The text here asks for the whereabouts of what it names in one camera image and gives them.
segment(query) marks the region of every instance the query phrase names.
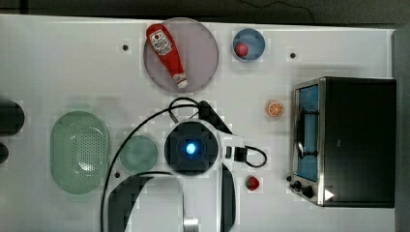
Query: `toaster oven door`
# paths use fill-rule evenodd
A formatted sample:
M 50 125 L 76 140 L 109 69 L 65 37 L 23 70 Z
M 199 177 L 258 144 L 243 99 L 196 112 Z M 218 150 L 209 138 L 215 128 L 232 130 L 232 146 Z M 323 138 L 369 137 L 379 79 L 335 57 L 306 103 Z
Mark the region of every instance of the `toaster oven door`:
M 295 175 L 314 183 L 318 179 L 319 86 L 296 90 Z

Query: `white bottle cap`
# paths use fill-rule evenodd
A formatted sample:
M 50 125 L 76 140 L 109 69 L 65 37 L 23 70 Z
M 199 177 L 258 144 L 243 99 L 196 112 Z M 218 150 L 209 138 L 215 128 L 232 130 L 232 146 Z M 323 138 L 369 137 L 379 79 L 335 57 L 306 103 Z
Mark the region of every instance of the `white bottle cap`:
M 183 80 L 178 83 L 178 88 L 184 89 L 185 87 L 187 87 L 187 85 L 188 85 L 188 82 L 186 80 Z

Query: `ketchup bottle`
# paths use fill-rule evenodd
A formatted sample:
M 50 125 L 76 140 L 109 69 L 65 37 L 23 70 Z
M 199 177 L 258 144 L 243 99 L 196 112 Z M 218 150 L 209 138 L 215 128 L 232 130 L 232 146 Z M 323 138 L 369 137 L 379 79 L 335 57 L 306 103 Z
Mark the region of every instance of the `ketchup bottle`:
M 162 24 L 153 24 L 148 27 L 146 36 L 151 47 L 178 85 L 178 88 L 183 89 L 187 87 L 188 82 L 185 77 L 184 68 L 182 68 L 179 52 L 168 30 Z

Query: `pink plate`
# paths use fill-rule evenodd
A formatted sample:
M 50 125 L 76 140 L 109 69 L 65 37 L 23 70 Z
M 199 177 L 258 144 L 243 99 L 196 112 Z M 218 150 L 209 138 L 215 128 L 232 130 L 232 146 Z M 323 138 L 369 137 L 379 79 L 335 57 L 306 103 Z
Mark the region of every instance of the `pink plate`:
M 179 89 L 148 41 L 144 46 L 144 65 L 152 80 L 173 93 L 192 93 L 205 88 L 218 67 L 217 41 L 204 25 L 190 18 L 171 18 L 163 23 L 174 38 L 188 86 Z

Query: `white tabletop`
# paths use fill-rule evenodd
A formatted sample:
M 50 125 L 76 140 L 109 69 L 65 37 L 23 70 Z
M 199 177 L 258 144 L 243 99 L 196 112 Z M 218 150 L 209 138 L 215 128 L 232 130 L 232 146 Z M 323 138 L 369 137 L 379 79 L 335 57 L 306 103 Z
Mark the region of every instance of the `white tabletop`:
M 26 114 L 20 133 L 0 138 L 10 150 L 0 164 L 1 231 L 99 231 L 102 189 L 76 196 L 55 185 L 50 132 L 64 113 L 88 108 L 110 129 L 112 157 L 132 128 L 178 97 L 156 86 L 144 69 L 145 30 L 153 22 L 0 15 L 0 93 Z M 204 24 L 219 45 L 220 65 L 204 90 L 186 96 L 208 101 L 228 127 L 269 157 L 265 167 L 243 166 L 236 174 L 243 179 L 251 173 L 262 182 L 257 193 L 240 187 L 236 231 L 394 231 L 393 209 L 320 208 L 285 182 L 293 86 L 325 75 L 391 78 L 393 30 Z M 246 27 L 258 29 L 267 43 L 262 59 L 247 64 L 231 53 L 233 36 Z M 130 49 L 123 51 L 123 44 Z M 270 99 L 285 106 L 277 119 L 264 113 Z M 167 116 L 144 131 L 161 139 L 161 125 L 169 127 Z

